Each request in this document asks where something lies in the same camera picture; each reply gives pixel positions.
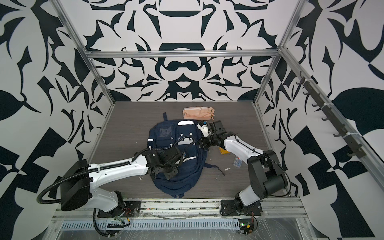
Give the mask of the navy blue backpack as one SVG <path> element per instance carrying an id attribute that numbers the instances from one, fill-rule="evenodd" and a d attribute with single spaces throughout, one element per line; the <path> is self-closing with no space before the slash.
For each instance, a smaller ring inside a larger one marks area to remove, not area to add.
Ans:
<path id="1" fill-rule="evenodd" d="M 204 168 L 216 168 L 206 162 L 208 149 L 197 120 L 168 120 L 150 129 L 143 153 L 148 173 L 155 186 L 173 198 L 182 198 L 198 182 Z"/>

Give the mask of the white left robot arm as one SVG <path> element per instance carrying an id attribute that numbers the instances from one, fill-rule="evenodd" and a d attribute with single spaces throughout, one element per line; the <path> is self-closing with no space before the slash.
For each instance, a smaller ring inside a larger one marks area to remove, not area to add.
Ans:
<path id="1" fill-rule="evenodd" d="M 120 216 L 126 204 L 119 191 L 101 187 L 129 177 L 164 174 L 167 179 L 178 174 L 186 153 L 177 146 L 143 149 L 132 158 L 105 164 L 75 164 L 60 185 L 61 210 L 99 209 L 112 217 Z"/>

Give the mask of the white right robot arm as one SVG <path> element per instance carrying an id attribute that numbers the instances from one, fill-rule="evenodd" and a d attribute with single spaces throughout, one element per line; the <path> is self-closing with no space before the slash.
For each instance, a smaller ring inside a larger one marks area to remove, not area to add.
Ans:
<path id="1" fill-rule="evenodd" d="M 247 164 L 250 185 L 235 197 L 239 208 L 248 207 L 288 187 L 286 172 L 274 151 L 253 147 L 235 133 L 228 132 L 221 121 L 201 121 L 198 129 L 203 134 L 200 140 L 203 148 L 218 146 Z"/>

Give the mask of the pink pencil case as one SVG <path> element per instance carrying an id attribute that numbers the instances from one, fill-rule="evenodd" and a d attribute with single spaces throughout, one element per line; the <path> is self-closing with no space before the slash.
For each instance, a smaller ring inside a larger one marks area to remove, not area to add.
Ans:
<path id="1" fill-rule="evenodd" d="M 212 107 L 189 107 L 183 109 L 184 119 L 193 119 L 198 121 L 213 120 L 215 109 Z"/>

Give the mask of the small green circuit board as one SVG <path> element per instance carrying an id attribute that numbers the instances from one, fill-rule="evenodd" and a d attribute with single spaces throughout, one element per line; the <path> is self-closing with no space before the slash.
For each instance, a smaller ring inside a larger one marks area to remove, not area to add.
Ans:
<path id="1" fill-rule="evenodd" d="M 239 220 L 239 232 L 242 235 L 249 235 L 258 228 L 258 225 L 256 218 Z"/>

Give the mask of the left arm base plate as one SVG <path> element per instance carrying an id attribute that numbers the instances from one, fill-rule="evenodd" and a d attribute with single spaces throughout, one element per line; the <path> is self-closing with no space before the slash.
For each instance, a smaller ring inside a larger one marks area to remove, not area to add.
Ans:
<path id="1" fill-rule="evenodd" d="M 141 201 L 125 201 L 123 206 L 118 206 L 110 212 L 99 210 L 97 213 L 98 218 L 131 218 L 136 217 L 141 211 Z"/>

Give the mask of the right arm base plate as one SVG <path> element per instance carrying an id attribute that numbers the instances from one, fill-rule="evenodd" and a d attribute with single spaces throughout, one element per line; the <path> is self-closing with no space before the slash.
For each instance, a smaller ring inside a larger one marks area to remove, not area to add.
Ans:
<path id="1" fill-rule="evenodd" d="M 262 206 L 260 202 L 255 202 L 249 206 L 243 205 L 240 199 L 221 200 L 220 214 L 224 217 L 228 216 L 261 216 Z"/>

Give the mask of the grey wall hook rack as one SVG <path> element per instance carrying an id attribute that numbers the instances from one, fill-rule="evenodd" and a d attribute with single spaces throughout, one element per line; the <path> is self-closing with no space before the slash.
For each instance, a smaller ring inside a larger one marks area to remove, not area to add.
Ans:
<path id="1" fill-rule="evenodd" d="M 358 140 L 358 133 L 347 125 L 346 120 L 343 119 L 336 106 L 331 103 L 313 79 L 302 77 L 302 73 L 300 73 L 300 78 L 297 85 L 302 85 L 307 91 L 304 95 L 311 96 L 315 101 L 315 104 L 312 104 L 312 106 L 324 113 L 325 118 L 322 118 L 322 121 L 329 121 L 337 131 L 337 134 L 333 134 L 333 136 L 335 138 L 342 138 L 351 149 L 352 152 L 347 153 L 347 155 L 359 159 L 365 157 L 367 153 L 363 149 L 362 142 Z"/>

